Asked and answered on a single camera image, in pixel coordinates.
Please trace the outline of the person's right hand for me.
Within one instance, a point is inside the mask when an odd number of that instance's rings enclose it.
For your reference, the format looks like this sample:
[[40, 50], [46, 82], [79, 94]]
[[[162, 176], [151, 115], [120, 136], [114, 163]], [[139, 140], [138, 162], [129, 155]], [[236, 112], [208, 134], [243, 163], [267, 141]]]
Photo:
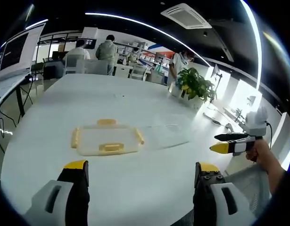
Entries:
[[254, 146], [246, 151], [246, 159], [258, 163], [265, 171], [268, 171], [276, 160], [264, 139], [254, 142]]

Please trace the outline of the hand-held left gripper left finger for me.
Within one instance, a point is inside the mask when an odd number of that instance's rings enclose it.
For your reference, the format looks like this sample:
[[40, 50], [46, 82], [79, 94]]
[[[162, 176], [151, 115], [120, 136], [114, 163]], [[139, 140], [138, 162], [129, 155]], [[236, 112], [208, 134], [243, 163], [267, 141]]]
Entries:
[[88, 161], [68, 163], [56, 180], [50, 180], [33, 197], [24, 214], [31, 226], [88, 225]]

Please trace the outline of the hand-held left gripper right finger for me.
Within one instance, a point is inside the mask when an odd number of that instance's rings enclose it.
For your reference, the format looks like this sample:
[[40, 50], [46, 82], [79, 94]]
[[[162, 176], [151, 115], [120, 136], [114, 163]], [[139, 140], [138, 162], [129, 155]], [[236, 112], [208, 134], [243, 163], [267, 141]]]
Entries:
[[250, 226], [256, 220], [244, 194], [205, 162], [195, 166], [193, 212], [195, 226]]

